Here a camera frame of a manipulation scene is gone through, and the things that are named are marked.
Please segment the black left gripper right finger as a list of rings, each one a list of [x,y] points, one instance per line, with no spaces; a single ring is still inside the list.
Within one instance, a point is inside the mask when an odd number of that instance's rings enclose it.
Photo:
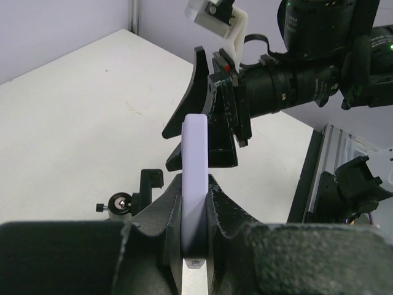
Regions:
[[[392,240],[373,226],[264,224],[209,177],[209,294],[391,294]]]

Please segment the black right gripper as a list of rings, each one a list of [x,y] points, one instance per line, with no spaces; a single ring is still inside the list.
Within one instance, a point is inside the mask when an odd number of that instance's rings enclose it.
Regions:
[[[191,80],[176,110],[164,127],[164,139],[181,134],[187,114],[204,114],[208,119],[208,157],[210,168],[238,165],[233,136],[239,147],[246,147],[252,136],[249,104],[242,97],[241,75],[224,50],[213,53],[213,73],[209,74],[206,52],[194,48]]]

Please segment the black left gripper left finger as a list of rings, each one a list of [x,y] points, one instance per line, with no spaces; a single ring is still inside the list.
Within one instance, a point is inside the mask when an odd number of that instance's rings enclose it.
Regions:
[[[1,226],[2,294],[180,294],[182,176],[127,222]]]

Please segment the phone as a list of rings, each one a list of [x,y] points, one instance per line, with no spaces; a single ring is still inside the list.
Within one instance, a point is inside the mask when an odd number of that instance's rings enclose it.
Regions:
[[[189,269],[200,269],[208,253],[206,196],[209,189],[209,169],[206,115],[186,115],[181,131],[181,160],[181,253]]]

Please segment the black phone stand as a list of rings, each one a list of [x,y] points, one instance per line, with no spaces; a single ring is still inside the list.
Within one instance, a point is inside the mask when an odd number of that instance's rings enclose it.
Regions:
[[[161,169],[142,169],[140,174],[139,191],[132,194],[118,192],[107,204],[97,203],[96,212],[108,213],[110,221],[127,221],[136,216],[152,203],[152,189],[164,185]]]

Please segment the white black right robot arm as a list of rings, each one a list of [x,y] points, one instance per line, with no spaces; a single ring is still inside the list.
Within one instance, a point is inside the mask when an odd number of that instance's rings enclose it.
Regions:
[[[341,107],[392,104],[392,26],[374,26],[378,1],[282,1],[277,20],[286,52],[268,51],[246,65],[235,48],[262,34],[244,33],[233,1],[192,6],[194,22],[235,37],[208,60],[194,50],[193,74],[164,138],[181,134],[188,114],[208,119],[209,166],[235,167],[237,147],[252,136],[251,120],[315,102],[324,106],[341,92]]]

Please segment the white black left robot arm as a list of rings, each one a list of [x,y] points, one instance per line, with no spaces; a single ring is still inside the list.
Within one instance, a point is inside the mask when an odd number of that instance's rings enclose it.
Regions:
[[[214,178],[207,200],[209,294],[391,294],[392,242],[352,220],[391,197],[359,156],[321,176],[321,223],[268,225]],[[2,294],[180,294],[181,177],[156,200],[159,169],[126,195],[128,222],[1,226]]]

